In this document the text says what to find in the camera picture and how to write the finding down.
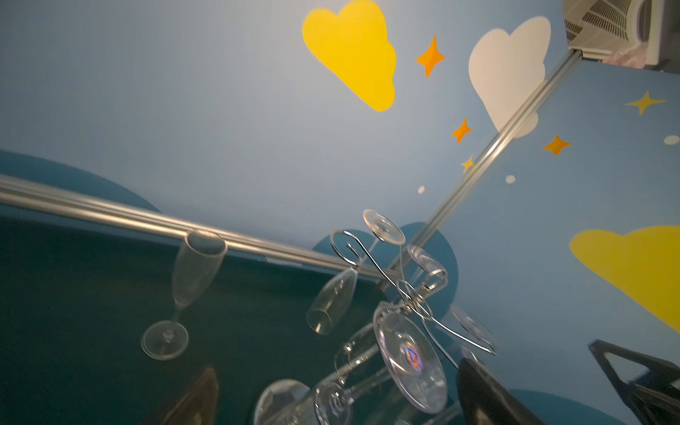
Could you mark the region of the clear champagne flute front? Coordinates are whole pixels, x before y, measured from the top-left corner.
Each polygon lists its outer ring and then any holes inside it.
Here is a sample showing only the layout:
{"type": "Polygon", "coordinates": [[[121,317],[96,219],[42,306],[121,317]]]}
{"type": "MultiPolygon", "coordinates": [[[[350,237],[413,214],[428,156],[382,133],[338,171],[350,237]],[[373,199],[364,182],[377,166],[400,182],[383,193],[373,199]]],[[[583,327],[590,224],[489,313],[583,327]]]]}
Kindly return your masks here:
{"type": "Polygon", "coordinates": [[[378,372],[384,361],[373,324],[367,324],[342,343],[333,359],[340,384],[361,380],[378,372]]]}

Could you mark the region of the aluminium frame right post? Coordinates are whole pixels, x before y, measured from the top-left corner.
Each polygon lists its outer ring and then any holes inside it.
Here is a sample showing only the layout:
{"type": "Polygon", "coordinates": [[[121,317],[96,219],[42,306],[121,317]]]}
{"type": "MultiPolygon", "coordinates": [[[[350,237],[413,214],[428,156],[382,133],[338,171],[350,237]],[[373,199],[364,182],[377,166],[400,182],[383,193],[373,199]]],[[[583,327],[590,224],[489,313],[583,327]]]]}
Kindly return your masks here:
{"type": "Polygon", "coordinates": [[[410,239],[411,244],[416,246],[425,246],[432,236],[439,230],[451,214],[459,207],[469,192],[474,188],[476,183],[480,180],[483,173],[491,166],[491,164],[504,152],[506,147],[517,138],[520,127],[529,121],[529,116],[537,113],[538,110],[545,104],[545,101],[551,97],[555,90],[568,77],[570,72],[582,61],[582,51],[569,51],[568,54],[557,65],[548,80],[541,83],[536,90],[528,97],[522,104],[518,111],[511,117],[510,121],[499,131],[492,141],[481,151],[480,155],[473,158],[475,165],[472,170],[465,173],[454,189],[446,196],[442,204],[434,211],[432,216],[425,221],[425,223],[418,228],[416,233],[410,239]]]}

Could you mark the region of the aluminium frame back rail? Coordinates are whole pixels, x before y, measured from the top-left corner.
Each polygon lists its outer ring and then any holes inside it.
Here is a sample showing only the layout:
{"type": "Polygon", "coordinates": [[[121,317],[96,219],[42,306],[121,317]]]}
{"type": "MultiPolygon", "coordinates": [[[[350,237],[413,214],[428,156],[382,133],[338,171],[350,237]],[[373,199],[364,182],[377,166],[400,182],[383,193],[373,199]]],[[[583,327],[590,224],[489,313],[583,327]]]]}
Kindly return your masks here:
{"type": "Polygon", "coordinates": [[[174,239],[182,239],[191,230],[208,230],[225,239],[231,249],[241,253],[332,270],[343,270],[348,267],[343,260],[317,253],[317,251],[278,244],[219,228],[210,228],[207,225],[183,221],[7,175],[1,176],[1,202],[46,214],[174,239]]]}

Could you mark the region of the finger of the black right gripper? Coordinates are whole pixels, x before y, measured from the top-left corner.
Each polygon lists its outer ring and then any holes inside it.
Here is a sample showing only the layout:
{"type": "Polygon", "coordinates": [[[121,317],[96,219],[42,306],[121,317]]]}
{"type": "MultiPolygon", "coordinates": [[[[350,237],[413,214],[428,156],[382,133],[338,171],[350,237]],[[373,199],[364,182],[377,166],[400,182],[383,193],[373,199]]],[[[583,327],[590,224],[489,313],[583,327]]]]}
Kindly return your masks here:
{"type": "Polygon", "coordinates": [[[622,402],[642,424],[679,423],[679,389],[674,386],[679,383],[679,366],[602,340],[590,343],[589,350],[622,402]],[[609,355],[637,364],[646,373],[625,381],[612,366],[609,355]]]}

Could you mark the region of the white air conditioner unit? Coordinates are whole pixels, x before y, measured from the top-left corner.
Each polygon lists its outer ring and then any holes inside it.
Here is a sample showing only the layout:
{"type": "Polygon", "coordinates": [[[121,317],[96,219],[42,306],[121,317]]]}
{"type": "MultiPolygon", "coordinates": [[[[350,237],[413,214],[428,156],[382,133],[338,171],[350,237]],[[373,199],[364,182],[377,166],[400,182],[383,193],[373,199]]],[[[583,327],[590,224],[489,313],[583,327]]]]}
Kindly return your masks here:
{"type": "Polygon", "coordinates": [[[563,0],[568,47],[591,60],[646,48],[646,65],[670,60],[679,45],[675,0],[563,0]]]}

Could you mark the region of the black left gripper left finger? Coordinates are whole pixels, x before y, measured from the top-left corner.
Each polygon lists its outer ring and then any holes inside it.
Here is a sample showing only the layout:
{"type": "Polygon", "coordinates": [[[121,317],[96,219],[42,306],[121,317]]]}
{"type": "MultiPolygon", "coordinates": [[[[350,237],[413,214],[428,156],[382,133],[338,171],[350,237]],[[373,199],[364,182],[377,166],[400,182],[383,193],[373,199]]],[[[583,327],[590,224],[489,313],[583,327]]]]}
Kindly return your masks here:
{"type": "Polygon", "coordinates": [[[219,382],[213,366],[202,368],[153,412],[154,424],[214,424],[219,382]]]}

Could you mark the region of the clear champagne flute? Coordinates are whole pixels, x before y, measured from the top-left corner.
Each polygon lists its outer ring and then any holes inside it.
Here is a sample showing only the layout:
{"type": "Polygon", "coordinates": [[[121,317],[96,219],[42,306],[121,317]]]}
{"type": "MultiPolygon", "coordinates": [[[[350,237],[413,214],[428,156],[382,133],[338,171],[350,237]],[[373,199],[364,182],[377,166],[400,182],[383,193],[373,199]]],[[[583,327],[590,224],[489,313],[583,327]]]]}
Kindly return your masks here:
{"type": "Polygon", "coordinates": [[[226,241],[214,232],[198,229],[185,235],[172,274],[175,312],[170,320],[156,322],[143,333],[141,347],[148,357],[171,361],[185,352],[189,332],[179,317],[214,281],[227,252],[226,241]]]}
{"type": "Polygon", "coordinates": [[[374,311],[376,341],[384,366],[370,377],[349,387],[336,374],[315,389],[314,409],[320,424],[349,424],[352,405],[386,381],[394,382],[400,393],[425,414],[439,414],[448,403],[444,367],[430,340],[407,318],[402,309],[388,302],[374,311]]]}
{"type": "Polygon", "coordinates": [[[491,333],[490,329],[481,323],[480,320],[472,317],[460,307],[455,305],[450,306],[450,312],[459,322],[459,324],[462,325],[463,329],[465,329],[467,333],[471,334],[474,340],[483,344],[483,347],[488,353],[492,355],[497,354],[497,349],[499,348],[498,341],[491,333]]]}
{"type": "Polygon", "coordinates": [[[417,266],[410,283],[419,284],[425,290],[435,290],[437,286],[447,283],[448,272],[425,249],[409,244],[407,253],[417,266]]]}
{"type": "MultiPolygon", "coordinates": [[[[383,214],[372,209],[363,212],[363,219],[373,232],[375,239],[367,249],[367,253],[379,242],[401,247],[406,242],[403,231],[383,214]]],[[[352,304],[352,299],[359,277],[359,268],[368,259],[359,256],[349,268],[333,276],[320,290],[316,299],[306,313],[310,328],[317,334],[326,336],[340,322],[352,304]]]]}
{"type": "Polygon", "coordinates": [[[367,324],[342,343],[333,359],[340,384],[361,380],[378,372],[384,361],[373,324],[367,324]]]}

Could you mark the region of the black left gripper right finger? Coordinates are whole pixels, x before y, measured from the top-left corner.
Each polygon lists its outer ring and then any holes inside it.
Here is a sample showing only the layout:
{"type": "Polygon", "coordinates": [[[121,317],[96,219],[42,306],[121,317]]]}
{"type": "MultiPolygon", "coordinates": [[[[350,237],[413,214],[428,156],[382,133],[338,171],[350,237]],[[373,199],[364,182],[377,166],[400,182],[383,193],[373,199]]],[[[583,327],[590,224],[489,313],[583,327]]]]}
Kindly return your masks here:
{"type": "Polygon", "coordinates": [[[544,425],[536,414],[515,398],[473,359],[463,358],[457,374],[458,399],[464,423],[544,425]]]}

